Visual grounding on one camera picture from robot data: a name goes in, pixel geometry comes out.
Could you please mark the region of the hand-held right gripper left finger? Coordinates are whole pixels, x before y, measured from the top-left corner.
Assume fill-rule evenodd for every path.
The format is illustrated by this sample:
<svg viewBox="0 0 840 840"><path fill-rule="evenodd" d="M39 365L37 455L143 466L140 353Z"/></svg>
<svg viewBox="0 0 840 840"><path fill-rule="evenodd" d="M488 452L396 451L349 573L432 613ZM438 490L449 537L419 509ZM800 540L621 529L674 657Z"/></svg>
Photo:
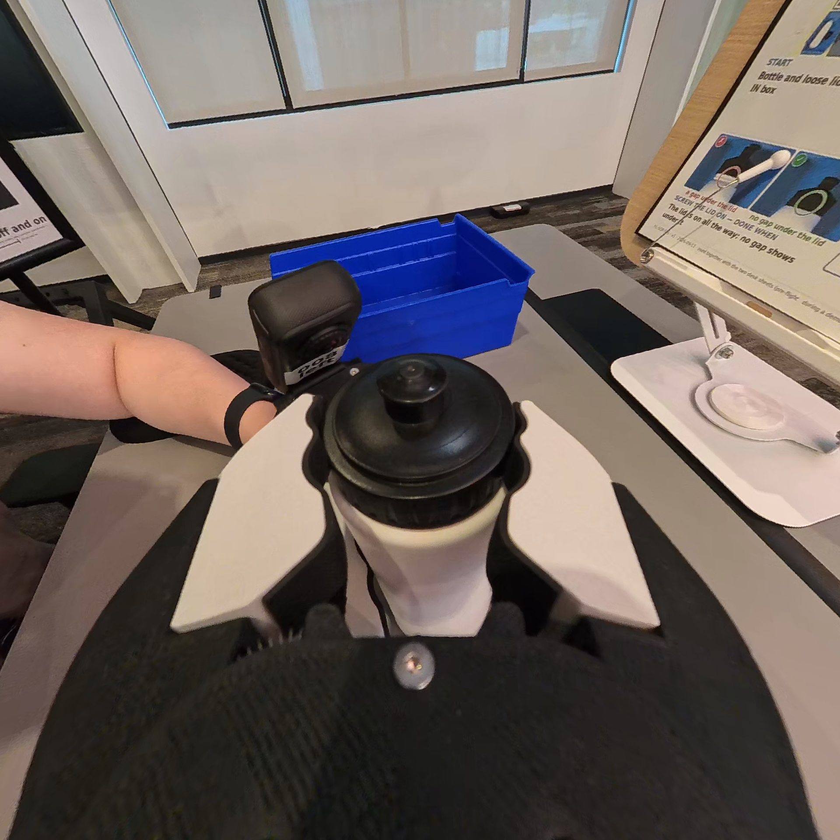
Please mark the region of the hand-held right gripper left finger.
<svg viewBox="0 0 840 840"><path fill-rule="evenodd" d="M302 629L343 600L346 552L324 489L322 399L295 399L230 459L217 480L171 629L238 619L260 634Z"/></svg>

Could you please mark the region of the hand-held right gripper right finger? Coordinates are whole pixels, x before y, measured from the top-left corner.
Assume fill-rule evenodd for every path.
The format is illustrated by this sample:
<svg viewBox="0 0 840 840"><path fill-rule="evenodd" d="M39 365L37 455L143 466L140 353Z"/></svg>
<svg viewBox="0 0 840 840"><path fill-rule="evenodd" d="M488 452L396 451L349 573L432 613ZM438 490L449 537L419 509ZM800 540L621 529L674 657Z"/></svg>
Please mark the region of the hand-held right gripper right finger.
<svg viewBox="0 0 840 840"><path fill-rule="evenodd" d="M535 403L514 407L508 494L492 537L495 599L515 602L529 631L570 627L582 618L658 629L608 473Z"/></svg>

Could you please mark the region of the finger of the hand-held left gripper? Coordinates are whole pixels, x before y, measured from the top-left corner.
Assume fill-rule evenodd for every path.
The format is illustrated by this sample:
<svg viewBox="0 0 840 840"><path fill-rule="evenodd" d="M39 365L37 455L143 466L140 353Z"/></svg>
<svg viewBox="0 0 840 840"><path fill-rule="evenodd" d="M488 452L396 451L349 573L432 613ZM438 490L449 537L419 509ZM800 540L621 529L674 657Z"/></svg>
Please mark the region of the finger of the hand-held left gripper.
<svg viewBox="0 0 840 840"><path fill-rule="evenodd" d="M344 620L353 637L385 637L382 617L369 588L369 568L355 546L346 546Z"/></svg>

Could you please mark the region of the white plastic bottle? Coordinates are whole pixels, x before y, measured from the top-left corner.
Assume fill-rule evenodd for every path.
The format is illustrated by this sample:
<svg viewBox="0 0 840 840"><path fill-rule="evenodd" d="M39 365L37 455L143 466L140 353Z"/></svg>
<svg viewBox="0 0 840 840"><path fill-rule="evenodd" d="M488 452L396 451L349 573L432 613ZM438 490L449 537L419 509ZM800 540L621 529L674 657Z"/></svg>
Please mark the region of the white plastic bottle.
<svg viewBox="0 0 840 840"><path fill-rule="evenodd" d="M331 499L370 565L400 631L407 636L473 637L488 615L487 555L506 491L468 518L441 528L398 528L371 519L344 497L336 474Z"/></svg>

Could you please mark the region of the blue plastic bin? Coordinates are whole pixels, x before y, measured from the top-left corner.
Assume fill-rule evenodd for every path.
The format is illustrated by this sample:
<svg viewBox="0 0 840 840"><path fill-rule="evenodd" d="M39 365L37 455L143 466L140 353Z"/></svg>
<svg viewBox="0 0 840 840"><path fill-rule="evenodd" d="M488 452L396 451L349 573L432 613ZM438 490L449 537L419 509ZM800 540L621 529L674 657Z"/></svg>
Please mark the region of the blue plastic bin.
<svg viewBox="0 0 840 840"><path fill-rule="evenodd" d="M362 309L343 361L431 353L466 359L508 346L534 273L462 215L276 252L273 278L324 260L341 264Z"/></svg>

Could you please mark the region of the black bottle lid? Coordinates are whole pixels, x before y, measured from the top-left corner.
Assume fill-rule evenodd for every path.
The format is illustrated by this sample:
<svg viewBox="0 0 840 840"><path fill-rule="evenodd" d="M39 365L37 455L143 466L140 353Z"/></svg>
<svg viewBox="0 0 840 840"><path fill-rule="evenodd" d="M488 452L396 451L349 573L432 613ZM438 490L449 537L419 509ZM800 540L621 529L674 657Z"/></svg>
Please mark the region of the black bottle lid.
<svg viewBox="0 0 840 840"><path fill-rule="evenodd" d="M351 376L329 402L321 435L351 493L426 501L498 478L515 426L511 399L489 373L415 353Z"/></svg>

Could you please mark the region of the person's left forearm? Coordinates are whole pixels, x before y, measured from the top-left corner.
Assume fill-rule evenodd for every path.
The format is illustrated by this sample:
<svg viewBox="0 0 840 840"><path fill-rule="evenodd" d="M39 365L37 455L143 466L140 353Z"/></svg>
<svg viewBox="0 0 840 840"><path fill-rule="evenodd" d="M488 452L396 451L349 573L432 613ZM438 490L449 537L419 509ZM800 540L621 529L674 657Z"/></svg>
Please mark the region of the person's left forearm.
<svg viewBox="0 0 840 840"><path fill-rule="evenodd" d="M175 436L228 442L224 419L247 384L190 344L3 302L2 414L136 417Z"/></svg>

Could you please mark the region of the black wristband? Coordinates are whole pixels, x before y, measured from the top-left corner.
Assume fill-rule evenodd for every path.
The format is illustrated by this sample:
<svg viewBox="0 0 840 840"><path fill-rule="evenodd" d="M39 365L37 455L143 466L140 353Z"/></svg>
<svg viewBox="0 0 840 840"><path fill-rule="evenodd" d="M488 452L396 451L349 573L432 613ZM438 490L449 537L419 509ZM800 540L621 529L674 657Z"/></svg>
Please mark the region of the black wristband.
<svg viewBox="0 0 840 840"><path fill-rule="evenodd" d="M249 384L234 397L224 415L224 433L231 448L239 450L244 444L239 429L249 408L257 403L275 405L280 397L282 394L276 389L258 383Z"/></svg>

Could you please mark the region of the black rectangular pad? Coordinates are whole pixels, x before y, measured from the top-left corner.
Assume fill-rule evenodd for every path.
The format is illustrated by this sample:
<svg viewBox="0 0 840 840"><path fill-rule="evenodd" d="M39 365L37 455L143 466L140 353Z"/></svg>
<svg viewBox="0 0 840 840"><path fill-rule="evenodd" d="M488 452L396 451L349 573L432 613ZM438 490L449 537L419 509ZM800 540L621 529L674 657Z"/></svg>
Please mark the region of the black rectangular pad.
<svg viewBox="0 0 840 840"><path fill-rule="evenodd" d="M615 361L670 342L602 290L588 289L541 303L549 326L588 364L610 376Z"/></svg>

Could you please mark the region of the black sign easel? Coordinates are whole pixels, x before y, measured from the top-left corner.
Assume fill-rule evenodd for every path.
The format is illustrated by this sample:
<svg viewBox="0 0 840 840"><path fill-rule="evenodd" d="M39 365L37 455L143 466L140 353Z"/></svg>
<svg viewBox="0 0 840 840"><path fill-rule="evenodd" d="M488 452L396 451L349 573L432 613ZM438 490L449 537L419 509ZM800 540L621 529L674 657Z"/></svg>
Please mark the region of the black sign easel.
<svg viewBox="0 0 840 840"><path fill-rule="evenodd" d="M103 326L113 326L116 321L144 331L151 331L155 318L111 300L105 286L98 278L71 280L45 287L38 287L25 273L9 278L14 290L1 294L1 301L15 306L62 315L62 307L82 309L87 320Z"/></svg>

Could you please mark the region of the framed glass window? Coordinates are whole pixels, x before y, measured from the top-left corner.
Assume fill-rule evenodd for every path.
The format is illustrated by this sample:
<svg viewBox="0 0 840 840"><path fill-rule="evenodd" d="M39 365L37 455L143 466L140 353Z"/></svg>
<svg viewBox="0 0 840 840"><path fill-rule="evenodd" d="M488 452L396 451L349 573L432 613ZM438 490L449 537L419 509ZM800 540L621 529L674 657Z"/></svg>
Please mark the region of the framed glass window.
<svg viewBox="0 0 840 840"><path fill-rule="evenodd" d="M614 72L628 1L111 1L170 128Z"/></svg>

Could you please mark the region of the framed marker sign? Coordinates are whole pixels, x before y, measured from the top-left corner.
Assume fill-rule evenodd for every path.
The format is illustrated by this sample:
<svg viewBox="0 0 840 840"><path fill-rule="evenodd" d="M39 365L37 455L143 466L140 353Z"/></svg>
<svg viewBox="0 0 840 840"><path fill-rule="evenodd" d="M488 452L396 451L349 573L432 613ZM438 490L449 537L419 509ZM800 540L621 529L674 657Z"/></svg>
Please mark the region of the framed marker sign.
<svg viewBox="0 0 840 840"><path fill-rule="evenodd" d="M1 140L1 280L84 247L13 145Z"/></svg>

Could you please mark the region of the wooden display board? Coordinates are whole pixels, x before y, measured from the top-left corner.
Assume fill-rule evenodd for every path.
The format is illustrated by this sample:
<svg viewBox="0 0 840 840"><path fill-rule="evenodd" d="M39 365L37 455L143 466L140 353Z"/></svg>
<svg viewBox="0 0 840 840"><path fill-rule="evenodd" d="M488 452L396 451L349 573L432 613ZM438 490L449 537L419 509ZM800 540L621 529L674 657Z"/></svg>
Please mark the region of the wooden display board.
<svg viewBox="0 0 840 840"><path fill-rule="evenodd" d="M638 233L639 226L644 223L652 206L691 153L693 143L734 91L741 74L781 16L786 4L749 2L688 100L625 211L621 230L622 247L633 263L646 266L641 261L642 251L651 245L658 246Z"/></svg>

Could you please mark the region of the printed instruction sheet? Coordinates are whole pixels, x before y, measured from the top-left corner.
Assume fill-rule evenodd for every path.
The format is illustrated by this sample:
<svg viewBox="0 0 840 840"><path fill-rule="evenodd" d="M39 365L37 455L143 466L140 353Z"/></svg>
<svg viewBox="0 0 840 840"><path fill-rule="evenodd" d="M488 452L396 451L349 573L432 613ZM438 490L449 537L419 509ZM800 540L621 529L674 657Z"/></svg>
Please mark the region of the printed instruction sheet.
<svg viewBox="0 0 840 840"><path fill-rule="evenodd" d="M839 335L838 2L787 2L638 233Z"/></svg>

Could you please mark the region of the dark wall screen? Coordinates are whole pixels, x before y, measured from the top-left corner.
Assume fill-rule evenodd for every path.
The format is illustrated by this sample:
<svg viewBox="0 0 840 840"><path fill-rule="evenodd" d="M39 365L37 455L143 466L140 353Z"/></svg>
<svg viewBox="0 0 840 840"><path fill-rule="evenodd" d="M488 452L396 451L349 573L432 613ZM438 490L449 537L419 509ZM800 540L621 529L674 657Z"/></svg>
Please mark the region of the dark wall screen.
<svg viewBox="0 0 840 840"><path fill-rule="evenodd" d="M81 133L76 115L6 1L1 2L1 134L9 141Z"/></svg>

